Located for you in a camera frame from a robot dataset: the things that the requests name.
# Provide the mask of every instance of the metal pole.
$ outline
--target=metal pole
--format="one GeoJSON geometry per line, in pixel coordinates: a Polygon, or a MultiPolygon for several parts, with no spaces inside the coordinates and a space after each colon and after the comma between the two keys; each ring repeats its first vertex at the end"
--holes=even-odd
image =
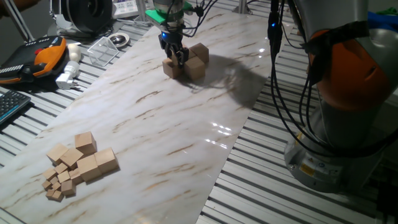
{"type": "Polygon", "coordinates": [[[137,2],[138,13],[139,13],[138,20],[145,22],[146,21],[145,11],[147,10],[147,6],[145,5],[145,0],[136,0],[136,2],[137,2]]]}
{"type": "Polygon", "coordinates": [[[18,11],[17,6],[15,5],[13,0],[2,0],[4,6],[10,18],[14,22],[14,25],[17,27],[20,35],[26,42],[34,41],[32,33],[30,33],[29,28],[26,26],[24,18],[22,18],[21,14],[18,11]]]}
{"type": "Polygon", "coordinates": [[[248,0],[239,0],[239,6],[232,11],[239,14],[249,14],[248,8],[246,7],[247,2],[248,0]]]}

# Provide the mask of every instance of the orange handheld device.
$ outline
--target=orange handheld device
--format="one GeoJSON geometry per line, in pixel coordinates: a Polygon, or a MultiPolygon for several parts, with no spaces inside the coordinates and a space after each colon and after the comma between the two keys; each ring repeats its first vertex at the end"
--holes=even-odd
{"type": "Polygon", "coordinates": [[[0,66],[0,84],[32,82],[57,73],[65,63],[67,42],[58,36],[43,37],[20,46],[0,66]]]}

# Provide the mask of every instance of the wooden cube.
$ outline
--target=wooden cube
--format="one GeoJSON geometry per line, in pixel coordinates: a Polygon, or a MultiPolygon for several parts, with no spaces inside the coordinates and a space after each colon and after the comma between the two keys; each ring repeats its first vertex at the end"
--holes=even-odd
{"type": "Polygon", "coordinates": [[[191,49],[189,49],[188,60],[191,59],[191,58],[193,58],[193,57],[196,57],[196,56],[197,56],[197,55],[196,55],[191,49]]]}
{"type": "Polygon", "coordinates": [[[75,147],[84,155],[96,153],[97,144],[91,131],[75,135],[75,147]]]}
{"type": "Polygon", "coordinates": [[[84,181],[80,175],[79,168],[69,171],[69,176],[75,185],[78,185],[84,181]]]}
{"type": "Polygon", "coordinates": [[[203,63],[209,62],[209,49],[202,43],[196,44],[190,48],[203,63]]]}
{"type": "Polygon", "coordinates": [[[54,168],[54,170],[57,172],[57,174],[61,174],[68,170],[68,166],[61,162],[57,167],[54,168]]]}
{"type": "Polygon", "coordinates": [[[69,171],[66,170],[60,175],[58,175],[58,180],[60,181],[60,183],[70,180],[69,171]]]}
{"type": "Polygon", "coordinates": [[[179,68],[178,65],[174,65],[170,58],[163,61],[163,72],[170,78],[177,78],[184,73],[183,69],[179,68]]]}
{"type": "Polygon", "coordinates": [[[51,180],[52,178],[57,176],[57,172],[54,170],[54,168],[49,168],[43,173],[43,176],[46,180],[51,180]]]}
{"type": "Polygon", "coordinates": [[[58,182],[58,177],[54,177],[50,180],[51,184],[55,184],[56,182],[58,182]]]}
{"type": "Polygon", "coordinates": [[[55,190],[50,189],[50,190],[47,191],[47,193],[45,194],[45,196],[46,196],[49,200],[51,200],[51,199],[52,199],[52,195],[54,194],[54,192],[55,192],[55,190]]]}
{"type": "Polygon", "coordinates": [[[205,76],[205,64],[199,57],[193,57],[187,60],[184,65],[185,74],[192,80],[197,80],[205,76]]]}
{"type": "Polygon", "coordinates": [[[75,169],[77,167],[77,161],[83,157],[83,153],[75,148],[69,149],[63,156],[61,161],[66,164],[69,168],[75,169]]]}
{"type": "Polygon", "coordinates": [[[85,182],[93,180],[102,175],[100,169],[97,166],[94,155],[77,161],[77,167],[79,168],[80,175],[83,180],[85,180],[85,182]]]}
{"type": "Polygon", "coordinates": [[[94,154],[98,168],[104,174],[119,167],[118,160],[111,147],[94,154]]]}
{"type": "Polygon", "coordinates": [[[48,153],[47,157],[51,160],[54,165],[59,165],[61,163],[61,156],[68,151],[68,148],[63,144],[57,144],[48,153]]]}
{"type": "Polygon", "coordinates": [[[62,194],[62,192],[59,190],[56,190],[54,192],[54,194],[51,196],[51,200],[60,202],[60,201],[62,201],[63,197],[64,197],[64,195],[62,194]]]}
{"type": "Polygon", "coordinates": [[[61,184],[59,182],[56,182],[55,184],[52,185],[53,190],[58,190],[61,187],[61,184]]]}
{"type": "Polygon", "coordinates": [[[76,185],[72,182],[72,180],[67,180],[62,183],[61,191],[65,196],[74,195],[76,194],[76,185]]]}
{"type": "Polygon", "coordinates": [[[44,190],[50,190],[52,184],[51,184],[50,181],[46,180],[46,181],[42,184],[42,186],[44,187],[44,190]]]}

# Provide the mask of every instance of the wooden block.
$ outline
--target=wooden block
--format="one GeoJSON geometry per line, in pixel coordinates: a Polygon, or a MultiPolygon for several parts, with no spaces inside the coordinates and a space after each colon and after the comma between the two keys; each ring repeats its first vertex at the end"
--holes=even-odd
{"type": "Polygon", "coordinates": [[[66,171],[67,169],[68,169],[68,166],[62,162],[57,167],[54,168],[54,170],[57,172],[57,174],[61,174],[64,171],[66,171]]]}
{"type": "Polygon", "coordinates": [[[84,155],[90,155],[97,152],[97,144],[91,131],[75,135],[75,147],[84,155]]]}
{"type": "Polygon", "coordinates": [[[52,199],[52,195],[54,194],[54,192],[55,192],[55,190],[50,189],[50,190],[47,191],[47,194],[45,194],[45,196],[46,196],[49,200],[51,200],[51,199],[52,199]]]}
{"type": "Polygon", "coordinates": [[[51,196],[51,200],[60,202],[60,201],[62,201],[63,197],[64,197],[64,195],[62,194],[62,192],[59,190],[56,190],[54,192],[54,194],[51,196]]]}
{"type": "Polygon", "coordinates": [[[51,162],[55,165],[59,165],[61,163],[61,156],[68,151],[68,148],[63,144],[57,144],[54,146],[48,153],[47,157],[51,160],[51,162]]]}
{"type": "Polygon", "coordinates": [[[111,147],[94,154],[98,168],[104,174],[119,167],[118,160],[111,147]]]}
{"type": "Polygon", "coordinates": [[[75,169],[77,167],[77,161],[83,157],[83,153],[75,148],[69,149],[63,156],[61,161],[66,164],[69,168],[75,169]]]}
{"type": "Polygon", "coordinates": [[[46,180],[46,181],[42,184],[42,186],[44,187],[44,190],[50,190],[52,184],[51,184],[50,181],[46,180]]]}
{"type": "Polygon", "coordinates": [[[66,170],[60,175],[58,175],[58,180],[60,181],[60,183],[70,180],[69,171],[66,170]]]}
{"type": "Polygon", "coordinates": [[[209,62],[209,49],[202,43],[196,44],[190,48],[203,63],[209,62]]]}
{"type": "Polygon", "coordinates": [[[205,64],[199,59],[199,57],[193,57],[190,60],[187,60],[184,65],[185,74],[187,74],[192,80],[204,77],[205,69],[205,64]]]}
{"type": "Polygon", "coordinates": [[[51,184],[55,184],[56,182],[58,182],[58,177],[54,177],[50,180],[51,184]]]}
{"type": "Polygon", "coordinates": [[[51,180],[52,178],[57,176],[57,172],[54,170],[54,168],[49,168],[43,173],[43,176],[46,180],[51,180]]]}
{"type": "Polygon", "coordinates": [[[174,65],[170,58],[165,59],[162,64],[163,72],[170,78],[177,78],[184,73],[183,69],[179,68],[177,65],[174,65]]]}
{"type": "Polygon", "coordinates": [[[102,175],[100,169],[97,166],[94,155],[77,161],[77,167],[79,168],[80,175],[83,180],[85,180],[85,182],[100,177],[102,175]]]}
{"type": "Polygon", "coordinates": [[[61,184],[59,182],[56,182],[55,184],[52,185],[53,190],[58,190],[61,187],[61,184]]]}
{"type": "Polygon", "coordinates": [[[69,171],[69,176],[75,185],[78,185],[84,181],[80,175],[79,168],[69,171]]]}
{"type": "Polygon", "coordinates": [[[72,182],[72,180],[67,180],[62,183],[61,191],[65,196],[74,195],[76,194],[76,185],[72,182]]]}

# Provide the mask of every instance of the white power adapter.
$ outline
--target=white power adapter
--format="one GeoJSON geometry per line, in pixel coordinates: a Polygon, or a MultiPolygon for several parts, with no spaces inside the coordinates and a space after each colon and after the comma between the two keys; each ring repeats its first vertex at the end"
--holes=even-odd
{"type": "Polygon", "coordinates": [[[76,88],[77,83],[73,81],[73,78],[77,76],[79,71],[79,63],[70,61],[67,66],[63,69],[63,72],[55,81],[57,86],[62,90],[70,90],[76,88]]]}

